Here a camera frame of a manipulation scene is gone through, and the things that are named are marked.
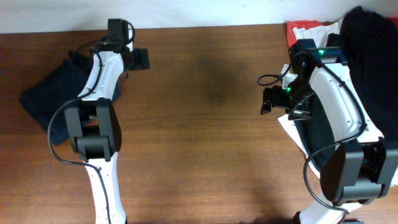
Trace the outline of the navy blue shorts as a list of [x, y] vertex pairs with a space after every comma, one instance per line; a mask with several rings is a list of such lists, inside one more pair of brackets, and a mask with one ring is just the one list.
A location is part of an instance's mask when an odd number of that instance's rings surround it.
[[20, 95], [24, 109], [47, 131], [54, 112], [78, 96], [90, 75], [93, 62], [82, 54], [68, 53], [60, 66]]

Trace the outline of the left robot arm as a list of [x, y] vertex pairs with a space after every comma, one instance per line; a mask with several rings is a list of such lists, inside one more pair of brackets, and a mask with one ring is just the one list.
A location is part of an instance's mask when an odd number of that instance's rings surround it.
[[103, 40], [91, 49], [90, 75], [76, 102], [64, 111], [72, 149], [90, 180], [95, 223], [127, 223], [119, 192], [117, 163], [122, 132], [113, 107], [119, 77], [131, 69], [134, 28], [108, 19]]

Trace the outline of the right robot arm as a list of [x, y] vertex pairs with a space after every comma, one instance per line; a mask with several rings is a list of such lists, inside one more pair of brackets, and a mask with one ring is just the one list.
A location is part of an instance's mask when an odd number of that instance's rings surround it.
[[319, 148], [331, 156], [320, 169], [321, 192], [297, 212], [294, 223], [346, 223], [346, 216], [387, 195], [397, 169], [397, 142], [385, 139], [357, 94], [343, 51], [300, 39], [291, 62], [264, 85], [261, 113], [282, 108], [293, 122], [314, 121], [315, 105], [325, 113], [333, 140]]

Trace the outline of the white garment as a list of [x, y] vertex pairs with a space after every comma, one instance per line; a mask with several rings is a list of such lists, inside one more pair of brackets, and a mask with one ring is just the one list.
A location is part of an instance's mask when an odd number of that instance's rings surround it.
[[354, 16], [328, 26], [288, 22], [288, 46], [301, 39], [343, 50], [366, 112], [387, 140], [397, 140], [397, 19]]

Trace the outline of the red orange garment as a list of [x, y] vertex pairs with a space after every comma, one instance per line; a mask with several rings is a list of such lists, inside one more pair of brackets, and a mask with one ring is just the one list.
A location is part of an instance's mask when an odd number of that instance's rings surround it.
[[311, 39], [317, 47], [339, 46], [347, 50], [396, 49], [397, 18], [378, 14], [346, 16], [330, 25], [318, 21], [288, 21], [287, 43]]

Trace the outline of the black garment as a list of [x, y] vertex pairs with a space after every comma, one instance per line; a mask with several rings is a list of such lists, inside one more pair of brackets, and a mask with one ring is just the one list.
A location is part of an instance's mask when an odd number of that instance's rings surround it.
[[[397, 140], [397, 27], [391, 19], [357, 6], [348, 12], [339, 34], [327, 46], [339, 47], [347, 61], [354, 88], [376, 127], [388, 141]], [[317, 95], [310, 100], [312, 117], [295, 125], [304, 150], [320, 171], [333, 154], [333, 133]]]

